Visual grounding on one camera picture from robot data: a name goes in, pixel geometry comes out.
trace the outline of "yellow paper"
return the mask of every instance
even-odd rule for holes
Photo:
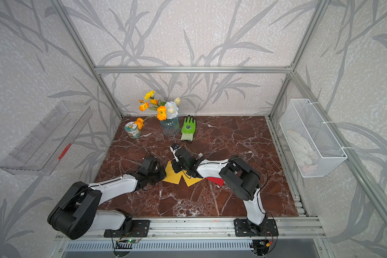
[[[165,168],[165,172],[166,172],[166,178],[162,181],[173,183],[173,184],[179,184],[183,173],[182,172],[175,173],[170,162],[168,162]]]
[[[199,181],[201,181],[203,178],[188,178],[185,173],[186,171],[184,170],[183,171],[184,173],[182,173],[182,176],[184,177],[185,179],[185,183],[188,187],[190,187],[191,185],[195,184],[195,183],[198,183]]]

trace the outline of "gardening glove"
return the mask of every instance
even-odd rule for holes
[[[192,142],[196,129],[196,120],[191,116],[185,117],[184,126],[182,127],[181,141]]]

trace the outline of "orange flower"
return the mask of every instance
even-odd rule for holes
[[[141,111],[145,111],[147,108],[149,108],[149,103],[148,102],[145,102],[143,105],[139,106],[139,109]]]
[[[158,107],[158,115],[156,116],[160,121],[166,119],[166,107],[160,106]]]
[[[143,124],[143,119],[140,117],[138,117],[138,119],[136,119],[135,124],[138,125],[139,130],[142,129],[142,127],[145,127],[145,125]]]

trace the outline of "mesh basket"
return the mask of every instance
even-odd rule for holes
[[[304,178],[325,176],[347,159],[310,100],[291,100],[279,124]]]

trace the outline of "brown marble tabletop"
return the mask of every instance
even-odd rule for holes
[[[124,126],[136,117],[123,118],[95,182],[116,178],[138,169],[148,151],[156,156],[163,166],[173,159],[170,145],[176,142],[191,152],[191,155],[208,160],[222,160],[236,154],[254,157],[268,168],[268,182],[261,190],[263,208],[272,216],[298,216],[281,163],[273,144],[268,125],[263,116],[197,116],[193,142],[181,142],[181,134],[167,137],[163,134],[159,120],[150,117],[138,139],[130,138]],[[267,172],[253,159],[246,159],[261,173],[263,185]],[[115,197],[99,206],[99,209],[121,209],[135,217],[170,216],[232,216],[246,217],[243,201],[227,187],[219,186],[207,179],[187,187],[183,178],[179,184],[167,182],[148,185],[147,191]]]

